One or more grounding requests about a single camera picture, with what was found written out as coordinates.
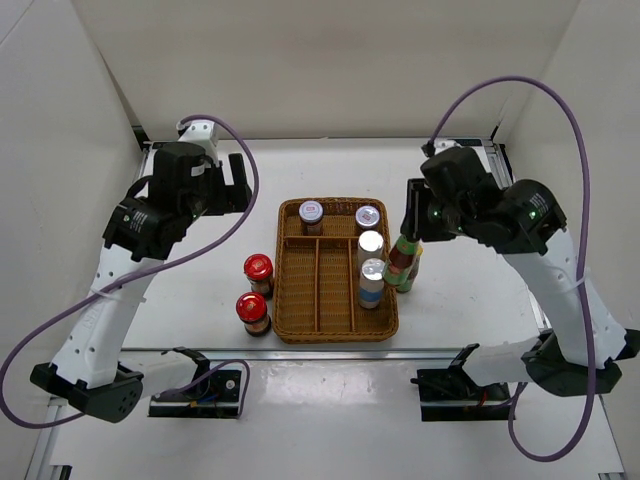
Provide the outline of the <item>silver-cap pepper shaker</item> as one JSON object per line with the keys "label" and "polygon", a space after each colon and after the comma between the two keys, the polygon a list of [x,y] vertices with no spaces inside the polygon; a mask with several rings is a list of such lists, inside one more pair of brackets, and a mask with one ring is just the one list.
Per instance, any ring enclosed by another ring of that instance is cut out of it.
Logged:
{"label": "silver-cap pepper shaker", "polygon": [[376,308],[383,296],[385,262],[371,258],[363,262],[360,269],[358,303],[362,308]]}
{"label": "silver-cap pepper shaker", "polygon": [[383,236],[374,230],[364,231],[358,238],[357,262],[362,266],[366,260],[381,259],[384,250]]}

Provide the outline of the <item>white-lid spice jar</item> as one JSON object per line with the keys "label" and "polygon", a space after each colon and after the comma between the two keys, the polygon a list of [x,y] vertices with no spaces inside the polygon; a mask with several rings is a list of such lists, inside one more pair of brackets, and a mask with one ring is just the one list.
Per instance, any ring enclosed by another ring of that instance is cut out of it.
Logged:
{"label": "white-lid spice jar", "polygon": [[299,207],[299,218],[306,235],[321,236],[324,216],[323,206],[315,200],[304,201]]}
{"label": "white-lid spice jar", "polygon": [[363,205],[355,213],[355,222],[361,231],[376,230],[380,220],[380,211],[372,205]]}

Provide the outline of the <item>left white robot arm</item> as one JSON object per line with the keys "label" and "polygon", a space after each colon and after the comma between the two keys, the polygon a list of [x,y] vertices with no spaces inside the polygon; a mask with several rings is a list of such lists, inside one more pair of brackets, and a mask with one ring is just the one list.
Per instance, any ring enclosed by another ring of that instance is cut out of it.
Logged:
{"label": "left white robot arm", "polygon": [[125,337],[153,278],[202,216],[238,213],[255,203],[240,153],[228,157],[232,181],[221,162],[194,143],[163,144],[151,174],[136,180],[115,207],[103,233],[99,267],[80,316],[54,358],[36,365],[31,382],[64,398],[80,413],[118,423],[146,397],[206,395],[209,360],[175,347],[149,361],[121,354]]}

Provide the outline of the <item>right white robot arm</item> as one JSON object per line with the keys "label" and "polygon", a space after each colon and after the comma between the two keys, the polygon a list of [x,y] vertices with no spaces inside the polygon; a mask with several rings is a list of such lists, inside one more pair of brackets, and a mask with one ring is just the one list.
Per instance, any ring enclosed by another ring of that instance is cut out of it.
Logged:
{"label": "right white robot arm", "polygon": [[639,352],[639,333],[622,327],[591,281],[579,274],[566,217],[542,183],[497,185],[470,147],[427,148],[421,177],[407,183],[401,233],[424,243],[468,237],[493,249],[520,275],[550,321],[536,337],[499,346],[471,344],[436,374],[470,400],[498,383],[534,383],[559,397],[587,393],[583,313],[590,313],[595,391],[610,393],[622,377],[618,361]]}

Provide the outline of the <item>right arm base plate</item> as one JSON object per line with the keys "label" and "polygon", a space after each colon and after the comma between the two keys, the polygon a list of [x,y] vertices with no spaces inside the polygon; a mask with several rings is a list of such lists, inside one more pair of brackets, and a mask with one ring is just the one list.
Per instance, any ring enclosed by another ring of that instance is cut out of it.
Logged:
{"label": "right arm base plate", "polygon": [[417,387],[423,422],[508,420],[507,383],[478,386],[458,366],[418,369],[410,383]]}

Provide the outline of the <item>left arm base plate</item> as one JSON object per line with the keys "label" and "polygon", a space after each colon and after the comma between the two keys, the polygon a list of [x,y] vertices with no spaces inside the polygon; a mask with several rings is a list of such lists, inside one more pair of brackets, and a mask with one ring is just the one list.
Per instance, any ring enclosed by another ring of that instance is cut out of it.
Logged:
{"label": "left arm base plate", "polygon": [[224,360],[213,366],[203,353],[176,347],[173,352],[196,366],[189,388],[174,387],[151,397],[150,418],[239,419],[244,411],[250,366],[244,360]]}

